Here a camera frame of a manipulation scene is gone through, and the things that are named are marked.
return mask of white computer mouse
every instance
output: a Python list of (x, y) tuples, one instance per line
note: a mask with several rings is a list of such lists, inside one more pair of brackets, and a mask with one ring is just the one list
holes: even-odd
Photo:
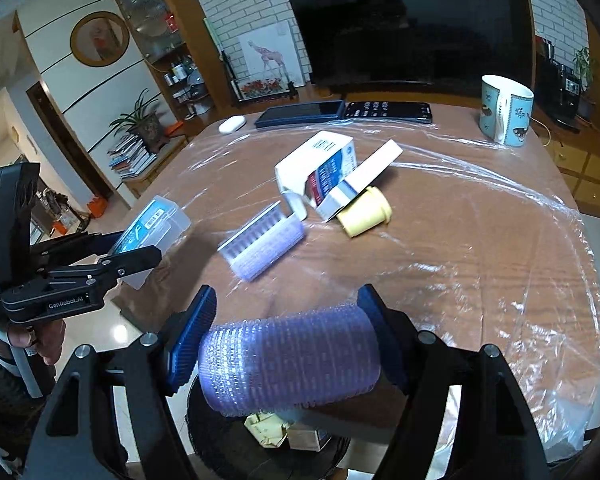
[(221, 134), (230, 134), (243, 127), (246, 122), (247, 119), (244, 118), (244, 115), (234, 115), (233, 117), (229, 117), (224, 123), (220, 124), (220, 126), (218, 126), (218, 131)]

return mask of stack of books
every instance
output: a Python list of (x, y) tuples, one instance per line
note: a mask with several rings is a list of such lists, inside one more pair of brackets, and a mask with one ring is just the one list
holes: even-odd
[(133, 134), (125, 134), (107, 153), (111, 157), (109, 167), (120, 178), (131, 178), (142, 173), (156, 158), (149, 153), (142, 139)]

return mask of yellow cup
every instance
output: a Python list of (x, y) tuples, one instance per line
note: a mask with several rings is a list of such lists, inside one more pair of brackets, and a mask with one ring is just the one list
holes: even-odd
[(369, 186), (336, 216), (349, 238), (353, 238), (380, 222), (389, 223), (391, 206), (377, 187)]

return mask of wooden mirror frame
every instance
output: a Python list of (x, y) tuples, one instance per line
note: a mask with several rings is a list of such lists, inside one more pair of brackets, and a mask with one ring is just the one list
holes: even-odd
[[(78, 49), (78, 46), (77, 46), (78, 31), (80, 31), (80, 29), (86, 23), (90, 22), (91, 20), (96, 20), (97, 18), (105, 18), (106, 20), (111, 20), (116, 25), (118, 25), (120, 27), (120, 29), (122, 30), (122, 41), (121, 41), (122, 49), (120, 50), (119, 56), (112, 58), (112, 59), (107, 59), (107, 60), (95, 60), (95, 59), (86, 57)], [(129, 48), (129, 30), (128, 30), (128, 28), (126, 28), (125, 21), (120, 16), (118, 16), (117, 14), (114, 14), (113, 12), (109, 12), (108, 10), (92, 12), (90, 14), (87, 14), (84, 18), (82, 18), (78, 23), (75, 24), (74, 30), (71, 31), (70, 46), (71, 46), (71, 52), (72, 52), (72, 54), (74, 54), (75, 59), (80, 61), (82, 64), (85, 64), (87, 66), (109, 66), (111, 64), (114, 64), (122, 56), (124, 56), (126, 50)]]

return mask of flower pot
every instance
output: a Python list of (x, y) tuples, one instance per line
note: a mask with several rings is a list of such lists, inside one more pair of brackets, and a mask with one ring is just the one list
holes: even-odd
[(595, 106), (596, 104), (593, 101), (590, 101), (589, 99), (581, 95), (580, 102), (578, 102), (578, 115), (582, 117), (585, 121), (590, 122)]
[(169, 142), (155, 113), (147, 115), (136, 126), (129, 128), (129, 132), (142, 139), (149, 153), (158, 153), (160, 148)]

